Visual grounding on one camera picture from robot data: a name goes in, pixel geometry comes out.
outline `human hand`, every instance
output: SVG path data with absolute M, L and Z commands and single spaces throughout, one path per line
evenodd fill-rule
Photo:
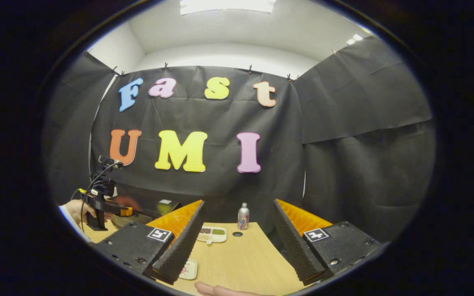
M 90 213 L 94 218 L 96 218 L 96 211 L 91 208 L 88 204 L 84 203 L 82 200 L 71 200 L 65 204 L 67 211 L 71 214 L 72 219 L 75 223 L 81 223 L 81 204 L 83 204 L 83 222 L 87 223 L 86 213 Z M 104 219 L 111 220 L 113 219 L 113 214 L 109 212 L 104 213 Z
M 219 285 L 212 287 L 203 282 L 196 282 L 195 288 L 197 289 L 197 292 L 199 292 L 203 296 L 268 296 L 255 294 L 252 292 L 230 290 Z

